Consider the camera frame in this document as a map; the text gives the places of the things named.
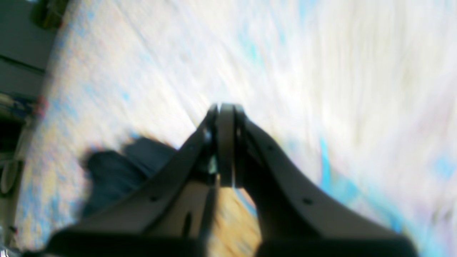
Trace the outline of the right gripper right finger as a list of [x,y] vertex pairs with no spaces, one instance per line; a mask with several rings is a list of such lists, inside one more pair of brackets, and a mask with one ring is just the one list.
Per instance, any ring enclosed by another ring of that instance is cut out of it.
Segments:
[[256,205],[257,257],[416,257],[405,236],[320,190],[280,146],[235,105],[234,185]]

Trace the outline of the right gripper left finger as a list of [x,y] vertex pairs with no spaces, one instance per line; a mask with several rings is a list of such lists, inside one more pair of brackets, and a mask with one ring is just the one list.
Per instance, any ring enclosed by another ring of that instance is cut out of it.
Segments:
[[210,107],[140,189],[60,231],[48,257],[204,257],[220,187],[235,185],[235,106]]

